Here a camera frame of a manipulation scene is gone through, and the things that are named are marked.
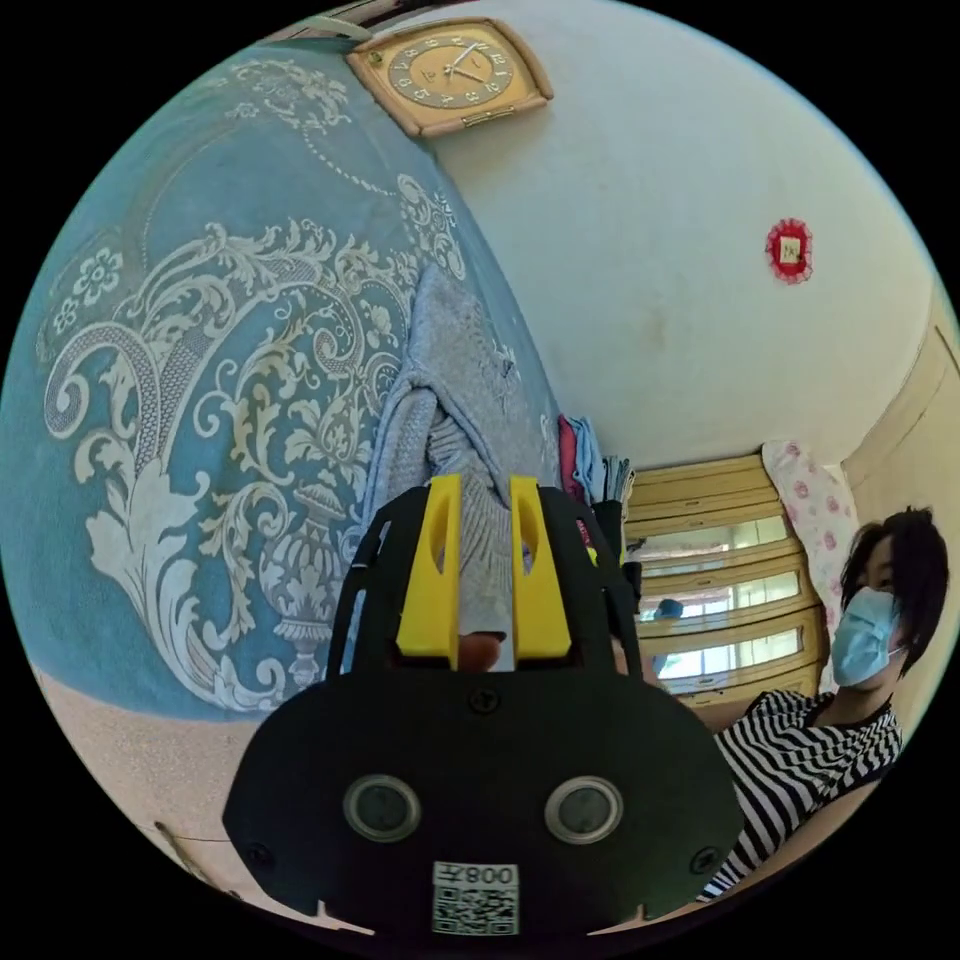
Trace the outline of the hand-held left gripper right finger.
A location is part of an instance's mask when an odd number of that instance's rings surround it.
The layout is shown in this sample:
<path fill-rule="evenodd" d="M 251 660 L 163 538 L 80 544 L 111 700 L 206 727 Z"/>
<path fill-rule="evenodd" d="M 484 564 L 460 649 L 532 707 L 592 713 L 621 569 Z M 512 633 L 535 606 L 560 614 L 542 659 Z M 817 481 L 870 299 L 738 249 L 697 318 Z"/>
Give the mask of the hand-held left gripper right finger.
<path fill-rule="evenodd" d="M 572 642 L 536 479 L 513 475 L 510 499 L 514 660 L 559 662 Z"/>

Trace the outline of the person's right hand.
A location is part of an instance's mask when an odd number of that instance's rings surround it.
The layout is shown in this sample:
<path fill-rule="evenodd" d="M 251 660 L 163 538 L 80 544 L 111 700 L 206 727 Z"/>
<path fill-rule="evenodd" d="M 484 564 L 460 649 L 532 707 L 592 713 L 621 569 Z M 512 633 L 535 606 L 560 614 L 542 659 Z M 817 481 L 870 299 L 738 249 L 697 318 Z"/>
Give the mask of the person's right hand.
<path fill-rule="evenodd" d="M 490 672 L 500 659 L 503 633 L 474 632 L 458 638 L 457 667 L 459 672 Z"/>

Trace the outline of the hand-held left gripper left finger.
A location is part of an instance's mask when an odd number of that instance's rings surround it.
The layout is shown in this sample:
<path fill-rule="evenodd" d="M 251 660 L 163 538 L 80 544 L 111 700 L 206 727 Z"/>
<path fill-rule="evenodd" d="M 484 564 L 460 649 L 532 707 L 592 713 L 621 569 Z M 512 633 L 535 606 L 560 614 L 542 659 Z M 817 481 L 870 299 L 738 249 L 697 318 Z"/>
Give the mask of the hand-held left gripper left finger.
<path fill-rule="evenodd" d="M 396 645 L 410 661 L 458 666 L 461 479 L 437 476 L 426 495 Z"/>

